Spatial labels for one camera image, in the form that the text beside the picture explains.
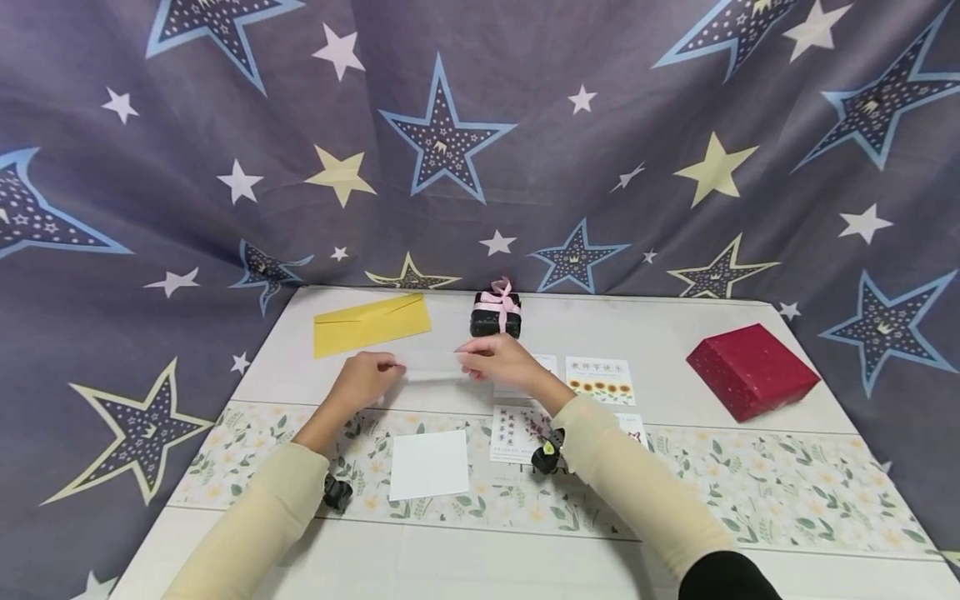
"star-patterned backdrop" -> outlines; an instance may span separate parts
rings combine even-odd
[[[487,5],[0,7],[0,596],[107,596],[305,283],[768,301],[960,551],[960,7]]]

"person's left hand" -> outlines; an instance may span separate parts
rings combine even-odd
[[[352,417],[386,394],[406,373],[390,352],[360,352],[344,363],[324,404],[337,404]]]

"ribbon bow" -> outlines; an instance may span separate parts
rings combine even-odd
[[[480,310],[495,310],[500,313],[500,333],[507,332],[507,314],[520,314],[520,307],[510,298],[510,280],[505,276],[490,284],[495,294],[490,292],[481,292],[480,301],[473,305],[473,308]]]

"floral tablecloth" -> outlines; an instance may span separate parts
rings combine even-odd
[[[171,506],[228,508],[271,449],[313,407],[231,402],[180,481]],[[492,463],[491,418],[367,410],[345,427],[332,466],[354,497],[318,516],[636,540],[575,475]],[[468,493],[391,502],[392,437],[464,429]],[[648,425],[649,447],[699,493],[745,547],[941,560],[859,436]]]

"yellow envelope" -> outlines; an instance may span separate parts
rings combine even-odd
[[[361,304],[313,318],[313,357],[323,358],[430,330],[423,294]]]

